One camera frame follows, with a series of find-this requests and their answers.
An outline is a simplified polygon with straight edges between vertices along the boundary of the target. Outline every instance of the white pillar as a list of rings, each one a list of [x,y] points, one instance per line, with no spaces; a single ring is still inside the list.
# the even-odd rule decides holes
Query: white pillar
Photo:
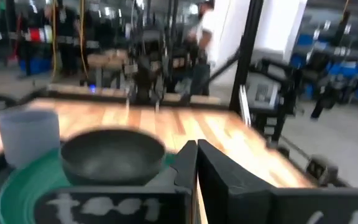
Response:
[[[255,40],[255,57],[278,55],[289,62],[307,0],[265,0]],[[218,66],[238,48],[248,16],[249,0],[216,0],[220,45]],[[233,86],[237,64],[227,69],[213,85]]]

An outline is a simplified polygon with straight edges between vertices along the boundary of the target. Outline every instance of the gray floor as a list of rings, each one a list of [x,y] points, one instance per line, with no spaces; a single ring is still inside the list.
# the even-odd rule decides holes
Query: gray floor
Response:
[[[18,81],[18,74],[20,72],[14,69],[0,72],[0,93],[20,98],[50,80],[48,75],[39,75],[34,79]],[[231,89],[213,85],[211,94],[229,101]],[[283,135],[307,154],[322,154],[332,160],[339,166],[340,176],[358,187],[358,106],[337,106],[323,112],[319,121],[309,119],[313,109],[311,103],[302,103],[302,107],[306,113],[289,118]],[[302,166],[307,163],[297,155],[294,159]],[[7,176],[7,171],[0,173],[0,187]]]

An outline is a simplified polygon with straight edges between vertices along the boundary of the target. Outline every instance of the black bowl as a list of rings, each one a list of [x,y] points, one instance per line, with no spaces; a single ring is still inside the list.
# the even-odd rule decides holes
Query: black bowl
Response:
[[[160,141],[126,129],[84,133],[60,150],[73,185],[144,185],[160,172],[164,155]]]

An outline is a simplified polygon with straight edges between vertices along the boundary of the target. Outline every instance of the wooden tabletop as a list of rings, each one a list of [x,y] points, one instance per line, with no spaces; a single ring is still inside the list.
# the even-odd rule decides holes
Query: wooden tabletop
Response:
[[[173,67],[184,67],[187,58],[174,58]],[[107,68],[121,70],[124,66],[125,74],[137,72],[137,64],[129,63],[130,60],[116,57],[109,57],[105,54],[90,54],[88,55],[88,63],[91,68]],[[157,71],[161,67],[160,62],[151,62],[152,71]]]
[[[60,85],[60,84],[51,84],[48,87],[50,91],[57,91],[59,93],[75,93],[76,95],[98,95],[104,97],[118,97],[125,98],[125,90],[117,90],[113,88],[95,88],[89,89],[84,88],[83,86],[71,86],[71,85]],[[174,93],[164,94],[164,102],[179,102],[181,95]],[[223,105],[224,103],[220,98],[213,96],[199,96],[193,95],[190,98],[190,103],[202,103],[207,105]]]
[[[50,89],[91,94],[89,89],[83,87],[54,85]],[[121,91],[111,90],[99,90],[92,94],[123,96]],[[176,99],[172,95],[167,100]],[[206,97],[199,96],[195,100],[213,103]],[[160,139],[170,152],[178,152],[189,140],[206,139],[239,165],[276,187],[314,187],[281,154],[266,149],[265,141],[230,111],[166,107],[155,111],[151,107],[49,98],[36,99],[26,107],[53,108],[59,115],[60,135],[63,139],[92,129],[134,128]],[[198,198],[201,223],[207,224],[199,187]]]

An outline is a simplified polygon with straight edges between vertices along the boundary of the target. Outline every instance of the translucent cup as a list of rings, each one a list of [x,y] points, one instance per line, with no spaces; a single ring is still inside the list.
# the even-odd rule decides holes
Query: translucent cup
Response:
[[[53,110],[1,111],[0,132],[6,161],[16,169],[60,147],[59,120]]]

